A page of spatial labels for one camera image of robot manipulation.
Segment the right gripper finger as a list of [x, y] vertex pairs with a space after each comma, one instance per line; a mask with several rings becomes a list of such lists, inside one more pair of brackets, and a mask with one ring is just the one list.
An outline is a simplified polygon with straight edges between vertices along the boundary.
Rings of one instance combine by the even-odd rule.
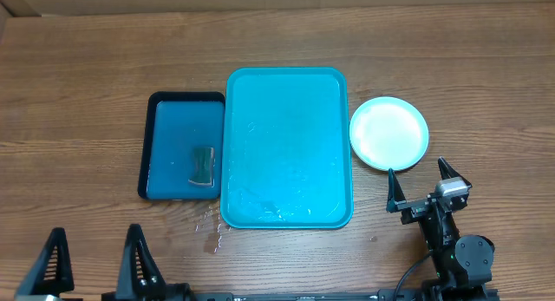
[[388, 170], [388, 198], [386, 211], [389, 213], [400, 212], [406, 204], [406, 198], [395, 176], [393, 168]]
[[442, 156], [438, 159], [438, 167], [443, 180], [459, 177], [468, 188], [472, 187], [472, 184], [465, 177], [455, 171]]

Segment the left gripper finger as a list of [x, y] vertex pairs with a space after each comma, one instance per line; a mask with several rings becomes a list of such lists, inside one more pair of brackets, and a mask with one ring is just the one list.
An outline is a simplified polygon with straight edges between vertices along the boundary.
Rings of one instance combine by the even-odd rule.
[[127, 230], [116, 291], [130, 293], [143, 287], [164, 287], [165, 280], [148, 249], [141, 226], [132, 224]]
[[66, 233], [63, 228], [56, 227], [16, 289], [15, 298], [59, 298], [74, 288]]

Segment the light blue plate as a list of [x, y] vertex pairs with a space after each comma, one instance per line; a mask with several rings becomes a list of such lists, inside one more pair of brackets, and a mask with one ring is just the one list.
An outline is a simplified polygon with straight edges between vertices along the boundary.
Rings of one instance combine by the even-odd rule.
[[381, 171], [402, 171], [426, 154], [430, 133], [426, 119], [403, 99], [380, 96], [364, 102], [349, 124], [350, 144], [365, 164]]

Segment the green and orange sponge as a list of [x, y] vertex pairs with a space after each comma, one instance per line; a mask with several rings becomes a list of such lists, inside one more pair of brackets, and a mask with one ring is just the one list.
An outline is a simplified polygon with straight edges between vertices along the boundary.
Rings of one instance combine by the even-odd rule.
[[213, 186], [215, 149], [213, 147], [195, 147], [193, 149], [193, 162], [193, 174], [188, 181], [195, 186]]

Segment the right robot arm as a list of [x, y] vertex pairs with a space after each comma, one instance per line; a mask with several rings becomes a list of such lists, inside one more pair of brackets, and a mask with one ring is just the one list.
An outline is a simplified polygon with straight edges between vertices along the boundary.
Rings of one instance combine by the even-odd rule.
[[[396, 178], [388, 171], [386, 211], [399, 213], [403, 225], [416, 223], [428, 253], [402, 275], [390, 295], [392, 300], [498, 300], [496, 290], [486, 288], [493, 278], [494, 243], [481, 235], [460, 235], [454, 213], [467, 206], [472, 184], [440, 157], [441, 180], [422, 200], [408, 201]], [[416, 290], [403, 284], [427, 259], [433, 261], [437, 278]]]

